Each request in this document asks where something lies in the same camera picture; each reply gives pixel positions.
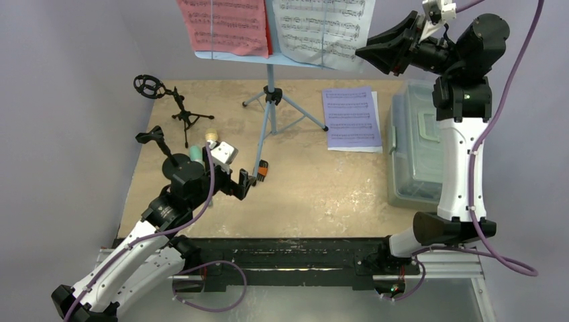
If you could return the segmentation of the black round-base mic stand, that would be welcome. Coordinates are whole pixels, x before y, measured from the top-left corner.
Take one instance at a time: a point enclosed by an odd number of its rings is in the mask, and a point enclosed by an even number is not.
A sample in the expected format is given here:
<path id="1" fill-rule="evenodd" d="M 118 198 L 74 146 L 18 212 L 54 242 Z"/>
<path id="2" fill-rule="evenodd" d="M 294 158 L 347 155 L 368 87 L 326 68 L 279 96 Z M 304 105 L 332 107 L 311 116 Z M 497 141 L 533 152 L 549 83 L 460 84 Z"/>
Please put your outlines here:
<path id="1" fill-rule="evenodd" d="M 155 142 L 160 151 L 166 156 L 162 163 L 162 174 L 167 179 L 172 179 L 173 176 L 182 171 L 187 170 L 191 166 L 200 166 L 201 164 L 192 161 L 189 156 L 185 154 L 173 154 L 166 144 L 164 132 L 159 125 L 154 126 L 148 132 L 140 132 L 135 136 L 135 139 L 140 144 L 147 144 L 148 142 Z"/>

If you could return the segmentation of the green microphone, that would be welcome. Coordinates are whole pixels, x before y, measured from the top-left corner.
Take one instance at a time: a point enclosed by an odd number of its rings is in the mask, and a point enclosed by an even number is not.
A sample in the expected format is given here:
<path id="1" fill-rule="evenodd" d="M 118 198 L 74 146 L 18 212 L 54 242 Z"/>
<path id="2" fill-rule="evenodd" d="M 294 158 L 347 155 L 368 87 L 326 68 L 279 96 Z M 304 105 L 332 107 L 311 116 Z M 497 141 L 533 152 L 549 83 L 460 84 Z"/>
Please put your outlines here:
<path id="1" fill-rule="evenodd" d="M 203 148 L 201 146 L 193 145 L 189 148 L 189 158 L 192 162 L 198 162 L 204 165 Z"/>

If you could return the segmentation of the purple sheet music page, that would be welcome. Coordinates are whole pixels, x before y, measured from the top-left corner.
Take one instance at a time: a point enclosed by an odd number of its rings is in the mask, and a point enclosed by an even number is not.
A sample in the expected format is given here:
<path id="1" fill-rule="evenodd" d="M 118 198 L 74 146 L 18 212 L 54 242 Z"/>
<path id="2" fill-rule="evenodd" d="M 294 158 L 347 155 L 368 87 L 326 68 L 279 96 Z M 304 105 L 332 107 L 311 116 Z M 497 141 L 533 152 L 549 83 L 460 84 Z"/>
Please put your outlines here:
<path id="1" fill-rule="evenodd" d="M 377 97 L 371 87 L 324 89 L 322 100 L 329 151 L 383 151 Z"/>

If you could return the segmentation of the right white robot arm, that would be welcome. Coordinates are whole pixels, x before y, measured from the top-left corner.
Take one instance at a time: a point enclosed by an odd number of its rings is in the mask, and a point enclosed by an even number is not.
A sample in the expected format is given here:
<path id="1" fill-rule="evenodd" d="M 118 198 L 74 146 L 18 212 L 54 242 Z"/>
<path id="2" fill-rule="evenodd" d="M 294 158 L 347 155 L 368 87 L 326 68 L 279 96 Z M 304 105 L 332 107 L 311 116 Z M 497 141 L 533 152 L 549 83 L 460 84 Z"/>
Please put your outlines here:
<path id="1" fill-rule="evenodd" d="M 484 13 L 457 40 L 433 37 L 427 25 L 424 15 L 412 11 L 355 51 L 385 74 L 397 76 L 413 66 L 436 75 L 431 96 L 444 153 L 442 194 L 434 212 L 417 212 L 409 229 L 389 237 L 389 247 L 376 256 L 386 273 L 423 248 L 486 241 L 497 232 L 497 224 L 486 217 L 482 159 L 493 118 L 487 75 L 505 53 L 509 25 Z"/>

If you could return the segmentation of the beige microphone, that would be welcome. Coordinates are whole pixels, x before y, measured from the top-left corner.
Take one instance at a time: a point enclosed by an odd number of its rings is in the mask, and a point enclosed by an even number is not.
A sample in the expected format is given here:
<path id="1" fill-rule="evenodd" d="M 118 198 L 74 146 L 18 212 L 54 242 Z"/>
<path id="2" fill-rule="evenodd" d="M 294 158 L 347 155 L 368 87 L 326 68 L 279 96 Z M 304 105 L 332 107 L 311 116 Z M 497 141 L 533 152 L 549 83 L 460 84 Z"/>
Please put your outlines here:
<path id="1" fill-rule="evenodd" d="M 219 136 L 217 130 L 212 127 L 208 128 L 205 132 L 205 139 L 208 144 L 214 144 L 215 142 L 218 142 Z"/>

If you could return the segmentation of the white sheet music page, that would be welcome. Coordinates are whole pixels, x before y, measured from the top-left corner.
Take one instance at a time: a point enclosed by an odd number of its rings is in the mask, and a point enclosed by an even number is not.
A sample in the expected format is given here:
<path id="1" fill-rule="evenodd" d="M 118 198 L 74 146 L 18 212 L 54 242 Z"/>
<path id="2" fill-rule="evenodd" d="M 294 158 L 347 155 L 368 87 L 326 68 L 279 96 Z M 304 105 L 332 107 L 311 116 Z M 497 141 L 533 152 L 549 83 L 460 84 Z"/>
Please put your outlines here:
<path id="1" fill-rule="evenodd" d="M 280 51 L 323 69 L 362 72 L 357 49 L 366 45 L 375 1 L 272 1 Z"/>

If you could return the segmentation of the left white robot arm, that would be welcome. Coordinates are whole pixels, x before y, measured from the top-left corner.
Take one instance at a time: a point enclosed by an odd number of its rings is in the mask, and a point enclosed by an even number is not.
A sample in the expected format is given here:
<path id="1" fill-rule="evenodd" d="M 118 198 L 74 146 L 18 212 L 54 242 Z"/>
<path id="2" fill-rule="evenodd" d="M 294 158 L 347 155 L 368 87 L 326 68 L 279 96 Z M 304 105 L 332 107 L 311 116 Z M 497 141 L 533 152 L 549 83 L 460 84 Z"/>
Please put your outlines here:
<path id="1" fill-rule="evenodd" d="M 168 277 L 202 269 L 197 249 L 179 231 L 202 216 L 221 192 L 242 200 L 256 177 L 231 178 L 232 152 L 203 150 L 203 160 L 173 154 L 163 164 L 169 180 L 129 235 L 87 276 L 51 294 L 63 321 L 118 321 Z"/>

